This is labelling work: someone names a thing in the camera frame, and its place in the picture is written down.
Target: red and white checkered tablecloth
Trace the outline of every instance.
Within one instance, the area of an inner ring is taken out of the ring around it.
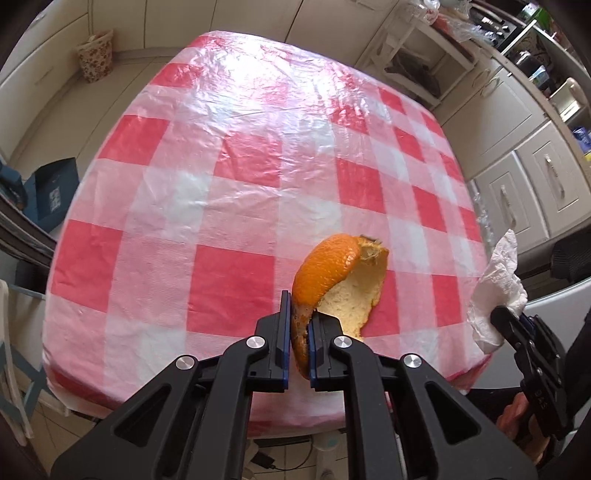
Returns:
[[[336,232],[390,249],[367,344],[470,385],[485,356],[466,309],[485,253],[431,113],[292,46],[197,38],[131,103],[72,203],[47,295],[51,387],[100,414],[180,354],[221,354]],[[253,400],[254,435],[343,425],[341,393],[313,392],[293,362],[287,393]]]

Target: crumpled white tissue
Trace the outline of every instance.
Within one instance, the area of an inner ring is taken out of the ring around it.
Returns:
[[[472,338],[488,354],[497,350],[505,339],[492,326],[491,312],[497,305],[506,306],[519,316],[527,303],[527,292],[515,275],[517,269],[517,239],[508,230],[497,243],[491,260],[476,284],[468,306],[468,322]]]

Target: tablecloth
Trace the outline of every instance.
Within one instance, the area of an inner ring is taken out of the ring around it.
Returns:
[[[367,344],[469,387],[485,361],[466,323],[485,253],[432,114],[293,46],[198,37],[130,104],[76,193],[48,283],[50,386],[77,410],[116,408],[178,355],[221,354],[336,232],[390,249]],[[312,391],[292,361],[287,393],[254,395],[249,432],[343,425],[342,395]]]

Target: black device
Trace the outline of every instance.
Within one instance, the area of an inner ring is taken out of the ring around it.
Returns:
[[[259,319],[254,335],[223,355],[178,357],[63,453],[51,479],[239,479],[252,393],[288,387],[290,315],[284,291],[280,311]],[[564,436],[571,420],[560,342],[538,317],[516,319],[498,307],[492,320],[516,349],[544,433]],[[376,355],[319,312],[308,336],[310,385],[343,391],[349,478],[538,478],[519,448],[419,355]]]

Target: cabinet door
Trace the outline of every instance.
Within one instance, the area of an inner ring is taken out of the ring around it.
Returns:
[[[397,2],[374,10],[350,0],[304,0],[287,43],[353,66]]]
[[[577,159],[548,123],[517,149],[538,194],[552,236],[591,215],[591,193]]]
[[[517,236],[518,252],[548,240],[540,206],[515,152],[482,172],[475,182],[491,220],[495,241],[509,228]]]
[[[211,28],[215,5],[215,0],[148,0],[145,47],[183,48],[215,30]]]
[[[467,180],[511,151],[545,120],[541,107],[502,69],[443,126]]]
[[[0,82],[45,40],[87,13],[88,0],[54,0],[51,2],[45,10],[35,17],[12,50],[0,70]]]
[[[285,41],[301,0],[217,0],[212,30]]]
[[[483,54],[473,70],[453,88],[442,100],[441,104],[433,110],[433,115],[440,125],[445,124],[475,93],[480,91],[491,78],[500,70],[501,64],[495,59]]]
[[[80,70],[74,48],[87,39],[84,15],[44,42],[0,85],[0,150],[6,160],[46,103]]]
[[[92,2],[92,31],[115,31],[113,50],[144,48],[146,0],[96,0]]]

